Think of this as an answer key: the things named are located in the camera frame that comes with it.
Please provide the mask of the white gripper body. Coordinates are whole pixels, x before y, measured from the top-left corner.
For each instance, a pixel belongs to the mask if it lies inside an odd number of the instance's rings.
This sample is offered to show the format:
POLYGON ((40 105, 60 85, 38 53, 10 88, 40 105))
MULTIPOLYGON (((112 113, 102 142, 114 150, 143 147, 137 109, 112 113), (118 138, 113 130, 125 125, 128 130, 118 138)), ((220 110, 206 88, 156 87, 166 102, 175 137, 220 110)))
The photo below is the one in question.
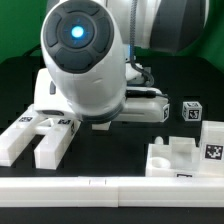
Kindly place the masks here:
POLYGON ((82 117, 74 112, 69 106, 65 96, 54 84, 48 70, 40 69, 37 75, 34 109, 46 117, 75 118, 81 122, 107 123, 111 121, 127 122, 164 122, 165 121, 165 99, 160 96, 161 91, 155 88, 129 87, 133 93, 137 90, 140 93, 153 91, 157 93, 154 98, 131 98, 127 97, 123 108, 110 115, 102 115, 100 118, 82 117))

